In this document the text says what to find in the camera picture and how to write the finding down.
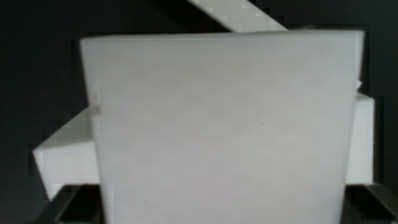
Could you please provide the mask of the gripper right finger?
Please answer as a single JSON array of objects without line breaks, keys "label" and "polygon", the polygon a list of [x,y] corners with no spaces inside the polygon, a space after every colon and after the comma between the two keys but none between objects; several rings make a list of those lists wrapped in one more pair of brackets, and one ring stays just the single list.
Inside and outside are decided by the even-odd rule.
[{"label": "gripper right finger", "polygon": [[342,224],[398,224],[398,197],[382,184],[347,186]]}]

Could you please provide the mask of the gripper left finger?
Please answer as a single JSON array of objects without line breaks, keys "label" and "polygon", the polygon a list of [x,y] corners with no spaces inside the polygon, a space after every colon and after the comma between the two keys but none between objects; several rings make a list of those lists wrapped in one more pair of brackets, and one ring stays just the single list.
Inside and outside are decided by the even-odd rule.
[{"label": "gripper left finger", "polygon": [[102,224],[100,186],[64,185],[38,218],[27,224]]}]

